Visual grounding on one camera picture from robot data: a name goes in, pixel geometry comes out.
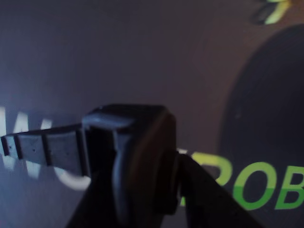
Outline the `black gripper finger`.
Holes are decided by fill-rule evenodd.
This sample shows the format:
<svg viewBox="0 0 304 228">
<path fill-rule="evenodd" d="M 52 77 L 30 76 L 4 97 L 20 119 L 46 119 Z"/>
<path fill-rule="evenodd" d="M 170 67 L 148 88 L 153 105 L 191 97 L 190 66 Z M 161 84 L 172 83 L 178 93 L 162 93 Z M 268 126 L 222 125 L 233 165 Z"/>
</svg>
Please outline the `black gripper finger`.
<svg viewBox="0 0 304 228">
<path fill-rule="evenodd" d="M 261 225 L 190 156 L 180 155 L 181 196 L 189 228 L 260 228 Z"/>
<path fill-rule="evenodd" d="M 110 177 L 97 174 L 67 224 L 68 228 L 120 228 Z"/>
</svg>

